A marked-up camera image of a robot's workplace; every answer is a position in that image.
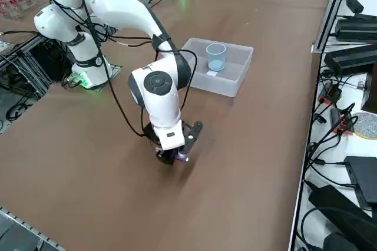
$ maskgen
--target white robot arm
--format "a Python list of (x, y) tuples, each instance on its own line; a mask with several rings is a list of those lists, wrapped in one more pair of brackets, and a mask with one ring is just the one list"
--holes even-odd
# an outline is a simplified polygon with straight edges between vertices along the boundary
[[(82, 8), (79, 0), (55, 1), (75, 11), (80, 12)], [(175, 51), (176, 46), (147, 5), (138, 0), (85, 0), (85, 3), (109, 26), (144, 31), (151, 38), (153, 48), (161, 51), (163, 58), (134, 70), (128, 84), (135, 102), (148, 111), (151, 121), (149, 126), (153, 129), (150, 134), (157, 137), (162, 150), (170, 152), (176, 149), (174, 153), (184, 155), (179, 154), (187, 151), (187, 142), (181, 120), (178, 90), (186, 87), (190, 81), (191, 69), (187, 61)], [(60, 7), (53, 4), (44, 8), (36, 15), (35, 25), (45, 36), (68, 43), (79, 62), (76, 63), (76, 71), (81, 75), (85, 73), (85, 82), (97, 81), (92, 83), (93, 85), (105, 82), (104, 67), (99, 67), (102, 59), (99, 58), (92, 36), (77, 32), (75, 22), (65, 15)], [(197, 125), (194, 133), (201, 129), (201, 124)]]

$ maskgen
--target clear cup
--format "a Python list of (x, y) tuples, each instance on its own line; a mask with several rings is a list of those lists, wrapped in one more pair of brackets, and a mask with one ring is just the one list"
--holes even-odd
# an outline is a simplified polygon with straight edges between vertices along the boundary
[(223, 44), (214, 43), (207, 47), (208, 68), (212, 71), (220, 71), (225, 67), (225, 51)]

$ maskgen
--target water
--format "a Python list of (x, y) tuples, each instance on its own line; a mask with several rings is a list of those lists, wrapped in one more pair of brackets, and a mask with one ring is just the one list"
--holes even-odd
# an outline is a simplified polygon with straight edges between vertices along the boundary
[(212, 71), (220, 71), (224, 69), (225, 62), (220, 60), (213, 60), (209, 62), (208, 67)]

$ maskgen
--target brown mat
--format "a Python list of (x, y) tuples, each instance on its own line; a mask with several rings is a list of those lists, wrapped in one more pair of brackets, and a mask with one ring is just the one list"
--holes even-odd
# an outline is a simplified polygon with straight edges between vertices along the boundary
[[(190, 162), (166, 167), (123, 122), (108, 90), (58, 85), (0, 138), (1, 205), (67, 250), (287, 250), (327, 0), (166, 0), (177, 46), (190, 37), (255, 47), (236, 98), (192, 89), (183, 118), (203, 133)], [(150, 46), (107, 44), (127, 87)]]

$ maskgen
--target gray disc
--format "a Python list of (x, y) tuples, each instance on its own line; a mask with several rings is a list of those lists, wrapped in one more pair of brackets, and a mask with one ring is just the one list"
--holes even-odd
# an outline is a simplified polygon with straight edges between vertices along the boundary
[(359, 117), (355, 124), (355, 134), (365, 139), (377, 139), (377, 115), (370, 113), (356, 113)]

